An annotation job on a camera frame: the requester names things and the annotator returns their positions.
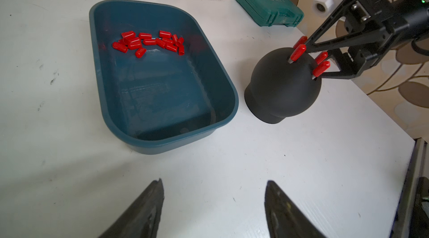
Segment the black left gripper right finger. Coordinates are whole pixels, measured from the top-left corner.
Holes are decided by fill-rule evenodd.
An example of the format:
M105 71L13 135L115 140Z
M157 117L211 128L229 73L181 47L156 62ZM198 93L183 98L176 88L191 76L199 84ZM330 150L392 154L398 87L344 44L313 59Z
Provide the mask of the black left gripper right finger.
M267 183L264 207L271 238L325 238L274 181Z

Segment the red screw protection sleeve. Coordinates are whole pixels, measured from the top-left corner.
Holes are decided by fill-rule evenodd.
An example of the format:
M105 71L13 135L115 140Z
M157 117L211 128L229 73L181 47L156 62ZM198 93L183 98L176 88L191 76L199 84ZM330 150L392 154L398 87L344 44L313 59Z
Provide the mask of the red screw protection sleeve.
M296 44L293 46L293 49L296 49L297 47L299 47L302 44L305 44L306 41L308 40L307 36L302 36L300 37L300 39L296 42Z

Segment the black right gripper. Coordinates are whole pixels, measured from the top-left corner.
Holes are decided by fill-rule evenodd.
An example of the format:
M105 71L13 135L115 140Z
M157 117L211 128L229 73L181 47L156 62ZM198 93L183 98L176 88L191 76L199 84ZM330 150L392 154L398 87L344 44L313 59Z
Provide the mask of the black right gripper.
M340 18L346 18L349 33L327 41L319 39ZM328 50L328 60L338 71L324 72L322 78L353 79L356 71L375 66L401 41L410 28L407 20L388 0L343 0L325 22L308 38L307 52ZM348 53L340 49L349 47Z

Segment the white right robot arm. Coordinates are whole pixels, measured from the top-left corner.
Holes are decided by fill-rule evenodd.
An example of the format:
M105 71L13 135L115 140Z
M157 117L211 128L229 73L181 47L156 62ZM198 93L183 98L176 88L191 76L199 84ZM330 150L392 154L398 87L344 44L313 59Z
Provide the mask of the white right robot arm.
M340 18L347 35L319 42ZM417 42L429 36L429 3L426 0L343 0L306 41L307 53L327 52L338 72L323 78L352 79L376 66L392 47L411 42L424 56L428 50Z

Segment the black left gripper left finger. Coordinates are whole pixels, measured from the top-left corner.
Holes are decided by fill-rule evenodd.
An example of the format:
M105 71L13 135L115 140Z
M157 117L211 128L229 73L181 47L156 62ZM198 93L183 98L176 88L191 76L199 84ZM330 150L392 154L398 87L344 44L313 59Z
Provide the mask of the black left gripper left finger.
M152 181L100 237L155 238L160 224L163 202L162 180Z

